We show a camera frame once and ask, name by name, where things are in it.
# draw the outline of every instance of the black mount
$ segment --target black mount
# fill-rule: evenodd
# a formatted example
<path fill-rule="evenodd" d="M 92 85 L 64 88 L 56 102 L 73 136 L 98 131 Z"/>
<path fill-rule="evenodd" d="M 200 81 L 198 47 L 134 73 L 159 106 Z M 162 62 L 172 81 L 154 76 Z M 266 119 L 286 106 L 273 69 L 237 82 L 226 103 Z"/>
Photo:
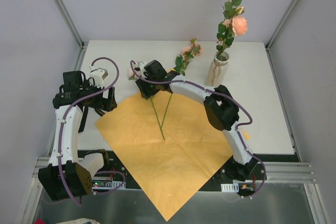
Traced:
<path fill-rule="evenodd" d="M 222 166 L 222 170 L 225 171 L 225 175 L 239 181 L 245 181 L 256 167 L 258 161 L 252 158 L 248 163 L 242 165 L 236 162 L 233 156 Z"/>
<path fill-rule="evenodd" d="M 55 109 L 60 106 L 70 105 L 78 99 L 102 90 L 90 85 L 90 80 L 86 79 L 82 71 L 71 71 L 63 73 L 64 84 L 59 87 L 59 93 L 55 95 L 52 104 Z M 94 108 L 97 113 L 103 114 L 101 110 L 112 111 L 117 107 L 114 97 L 114 87 L 109 89 L 108 97 L 104 98 L 103 94 L 95 95 L 92 98 L 81 101 L 77 104 L 83 111 L 82 121 L 78 132 L 82 132 L 88 114 L 88 107 Z"/>
<path fill-rule="evenodd" d="M 144 69 L 145 72 L 145 78 L 149 81 L 171 81 L 176 76 L 180 75 L 180 73 L 176 71 L 170 71 L 169 73 L 166 72 L 166 70 L 162 67 L 162 65 L 157 60 L 152 60 L 149 62 Z M 145 82 L 143 80 L 137 80 L 135 82 L 141 92 L 141 97 L 145 98 L 146 100 L 158 93 L 160 90 L 162 91 L 168 91 L 169 93 L 172 93 L 172 90 L 170 89 L 169 84 L 150 84 L 148 82 Z"/>
<path fill-rule="evenodd" d="M 105 150 L 95 150 L 87 152 L 85 156 L 93 153 L 101 153 L 103 155 L 104 166 L 100 170 L 110 170 L 108 153 Z M 74 197 L 91 194 L 92 178 L 85 168 L 78 163 L 68 161 L 65 165 L 62 165 L 62 170 L 64 171 L 67 185 Z M 38 170 L 38 179 L 53 201 L 69 198 L 59 176 L 58 166 L 49 164 L 47 167 L 41 168 Z"/>
<path fill-rule="evenodd" d="M 229 90 L 223 85 L 219 85 L 215 91 L 232 98 Z M 219 131 L 230 131 L 232 125 L 239 120 L 238 106 L 221 95 L 211 94 L 205 98 L 203 104 L 209 123 Z"/>

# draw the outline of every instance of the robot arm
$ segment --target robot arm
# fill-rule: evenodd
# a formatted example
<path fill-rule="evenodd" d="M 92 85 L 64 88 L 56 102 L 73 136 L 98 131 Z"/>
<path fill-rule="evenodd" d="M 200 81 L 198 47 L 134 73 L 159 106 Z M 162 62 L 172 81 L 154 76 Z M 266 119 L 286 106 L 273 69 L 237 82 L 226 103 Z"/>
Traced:
<path fill-rule="evenodd" d="M 46 168 L 38 172 L 38 178 L 52 200 L 69 198 L 61 181 L 58 168 L 58 157 L 61 156 L 62 170 L 67 185 L 74 197 L 88 195 L 92 191 L 92 177 L 98 170 L 110 170 L 109 158 L 105 150 L 95 150 L 86 154 L 79 162 L 77 155 L 78 133 L 81 125 L 85 125 L 84 107 L 111 111 L 117 107 L 114 99 L 114 87 L 109 89 L 108 98 L 102 94 L 83 100 L 73 106 L 63 117 L 72 103 L 89 94 L 103 89 L 103 80 L 107 76 L 105 69 L 91 66 L 90 78 L 86 80 L 81 71 L 63 74 L 64 84 L 56 94 L 52 103 L 56 109 L 56 132 L 54 147 Z M 61 135 L 61 152 L 58 153 L 61 123 L 64 123 Z"/>
<path fill-rule="evenodd" d="M 200 89 L 192 85 L 186 85 L 185 82 L 188 83 L 188 81 L 183 76 L 180 76 L 175 71 L 167 73 L 156 60 L 145 66 L 144 64 L 139 65 L 139 67 L 145 79 L 157 83 L 153 84 L 145 80 L 137 80 L 136 83 L 142 97 L 148 99 L 163 90 L 184 95 L 204 105 L 209 123 L 217 130 L 222 131 L 233 151 L 233 156 L 225 164 L 226 174 L 233 179 L 244 181 L 257 164 L 257 161 L 251 156 L 253 152 L 247 148 L 248 145 L 244 135 L 238 135 L 236 126 L 239 123 L 239 108 L 231 100 L 205 91 L 215 91 L 232 98 L 227 88 L 220 85 L 217 88 L 202 86 L 203 89 Z"/>

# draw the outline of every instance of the gray wall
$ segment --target gray wall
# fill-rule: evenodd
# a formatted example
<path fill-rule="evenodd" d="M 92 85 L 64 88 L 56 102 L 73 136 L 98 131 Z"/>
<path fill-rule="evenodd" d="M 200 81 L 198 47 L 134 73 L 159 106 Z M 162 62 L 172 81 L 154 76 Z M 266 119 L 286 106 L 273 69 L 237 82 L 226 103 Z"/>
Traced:
<path fill-rule="evenodd" d="M 63 0 L 79 34 L 89 39 L 216 41 L 227 0 Z M 240 41 L 268 42 L 291 0 L 243 0 L 248 32 Z"/>
<path fill-rule="evenodd" d="M 53 0 L 0 0 L 0 222 L 15 223 L 79 48 Z"/>
<path fill-rule="evenodd" d="M 336 223 L 336 0 L 301 0 L 271 56 L 303 161 Z"/>

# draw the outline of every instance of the white table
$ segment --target white table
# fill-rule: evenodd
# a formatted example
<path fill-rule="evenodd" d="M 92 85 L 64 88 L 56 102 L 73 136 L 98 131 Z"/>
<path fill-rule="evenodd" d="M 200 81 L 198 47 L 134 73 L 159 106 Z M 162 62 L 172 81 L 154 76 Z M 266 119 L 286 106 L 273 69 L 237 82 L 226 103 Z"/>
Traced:
<path fill-rule="evenodd" d="M 199 43 L 204 48 L 203 55 L 193 59 L 186 70 L 186 77 L 204 84 L 216 51 L 216 43 Z M 81 70 L 88 76 L 93 60 L 98 57 L 113 59 L 120 69 L 119 80 L 115 85 L 115 99 L 119 104 L 139 91 L 134 81 L 128 80 L 130 60 L 150 62 L 156 59 L 168 70 L 175 66 L 176 55 L 189 44 L 188 41 L 91 40 Z M 259 154 L 293 154 L 264 44 L 235 42 L 227 52 L 230 62 L 223 85 L 228 87 L 233 98 L 253 117 L 253 124 L 244 127 L 250 135 L 250 148 Z M 104 81 L 104 85 L 108 86 L 115 77 L 114 66 L 106 60 L 98 61 L 95 65 L 108 70 L 109 75 Z M 242 111 L 239 116 L 242 122 L 247 121 L 247 116 Z M 94 125 L 99 118 L 93 109 L 89 109 L 85 130 L 79 134 L 79 150 L 111 150 Z"/>

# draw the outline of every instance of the white vase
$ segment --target white vase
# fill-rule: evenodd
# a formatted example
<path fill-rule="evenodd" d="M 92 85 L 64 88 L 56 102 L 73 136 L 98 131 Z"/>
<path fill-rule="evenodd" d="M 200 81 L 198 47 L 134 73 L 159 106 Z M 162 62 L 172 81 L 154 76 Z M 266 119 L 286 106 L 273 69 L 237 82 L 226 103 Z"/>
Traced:
<path fill-rule="evenodd" d="M 218 87 L 222 84 L 227 67 L 229 65 L 229 55 L 224 52 L 222 54 L 222 59 L 223 60 L 219 60 L 215 56 L 215 58 L 211 62 L 205 85 Z"/>

